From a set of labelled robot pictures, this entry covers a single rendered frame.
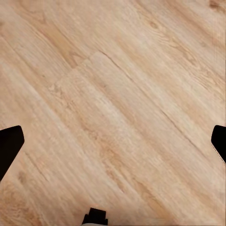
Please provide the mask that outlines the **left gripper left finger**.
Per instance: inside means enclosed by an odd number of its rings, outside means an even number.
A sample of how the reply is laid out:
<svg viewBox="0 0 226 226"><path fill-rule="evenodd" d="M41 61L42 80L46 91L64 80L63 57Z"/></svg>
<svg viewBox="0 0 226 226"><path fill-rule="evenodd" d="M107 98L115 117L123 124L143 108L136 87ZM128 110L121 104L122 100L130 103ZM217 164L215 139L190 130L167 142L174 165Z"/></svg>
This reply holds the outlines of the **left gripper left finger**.
<svg viewBox="0 0 226 226"><path fill-rule="evenodd" d="M24 144L20 125L0 130L0 182Z"/></svg>

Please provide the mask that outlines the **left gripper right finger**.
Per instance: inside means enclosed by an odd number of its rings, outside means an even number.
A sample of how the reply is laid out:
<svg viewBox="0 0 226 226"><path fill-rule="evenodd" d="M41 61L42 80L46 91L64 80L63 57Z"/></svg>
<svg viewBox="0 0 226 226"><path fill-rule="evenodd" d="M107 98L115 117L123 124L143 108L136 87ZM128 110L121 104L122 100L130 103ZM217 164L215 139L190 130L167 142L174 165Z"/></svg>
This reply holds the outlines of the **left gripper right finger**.
<svg viewBox="0 0 226 226"><path fill-rule="evenodd" d="M226 162L226 127L216 125L212 132L211 142Z"/></svg>

